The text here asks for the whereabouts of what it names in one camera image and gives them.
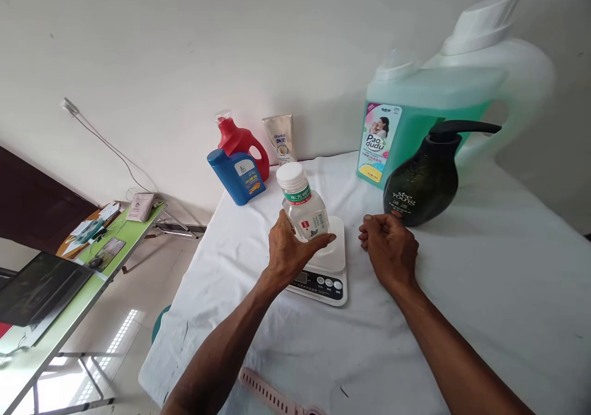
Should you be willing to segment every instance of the red detergent bottle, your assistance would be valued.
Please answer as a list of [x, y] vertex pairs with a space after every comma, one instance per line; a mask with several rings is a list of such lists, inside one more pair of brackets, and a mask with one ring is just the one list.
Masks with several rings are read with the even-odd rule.
[[[252, 135], [252, 132], [236, 127], [230, 110], [220, 110], [215, 114], [215, 118], [222, 133], [222, 140], [217, 148], [223, 149], [228, 156], [237, 152], [248, 153], [254, 159], [262, 180], [267, 181], [269, 178], [269, 156], [260, 142]], [[260, 158], [255, 158], [251, 154], [250, 150], [253, 146], [259, 151]]]

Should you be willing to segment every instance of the black pump bottle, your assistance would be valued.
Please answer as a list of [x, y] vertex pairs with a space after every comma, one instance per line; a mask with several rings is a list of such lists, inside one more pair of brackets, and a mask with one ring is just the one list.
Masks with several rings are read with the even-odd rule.
[[443, 121], [429, 130], [415, 155], [400, 164], [386, 181], [384, 212], [402, 214], [407, 227], [418, 226], [443, 212], [457, 191], [454, 158], [460, 132], [496, 133], [500, 126], [477, 121]]

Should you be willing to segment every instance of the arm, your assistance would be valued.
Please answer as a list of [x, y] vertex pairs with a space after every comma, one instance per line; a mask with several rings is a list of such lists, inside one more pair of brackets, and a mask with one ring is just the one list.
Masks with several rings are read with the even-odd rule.
[[166, 400], [163, 415], [218, 413], [275, 297], [302, 271], [314, 253], [335, 238], [331, 233], [301, 243], [295, 238], [285, 211], [281, 210], [269, 233], [269, 266], [242, 303], [201, 344]]
[[414, 235], [388, 214], [366, 215], [360, 232], [361, 247], [404, 314], [450, 412], [532, 414], [420, 289]]

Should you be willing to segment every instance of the white tablecloth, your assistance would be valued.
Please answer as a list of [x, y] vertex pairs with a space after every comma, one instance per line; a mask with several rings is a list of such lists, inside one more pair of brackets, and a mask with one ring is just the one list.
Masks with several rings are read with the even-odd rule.
[[[304, 162], [328, 213], [345, 223], [347, 304], [282, 292], [245, 365], [326, 414], [447, 413], [419, 346], [359, 246], [357, 229], [364, 214], [382, 212], [382, 192], [357, 178], [356, 161], [357, 152]], [[207, 227], [140, 372], [160, 405], [267, 265], [268, 231], [283, 199], [275, 170], [267, 191], [245, 206], [224, 193]], [[413, 232], [419, 283], [501, 379], [538, 414], [589, 413], [591, 244], [498, 167]], [[271, 412], [237, 383], [221, 413]]]

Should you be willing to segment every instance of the wooden door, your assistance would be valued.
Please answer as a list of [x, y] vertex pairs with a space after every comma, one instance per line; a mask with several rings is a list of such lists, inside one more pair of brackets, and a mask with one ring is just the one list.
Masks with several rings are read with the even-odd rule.
[[96, 205], [0, 147], [0, 238], [54, 254], [95, 210]]

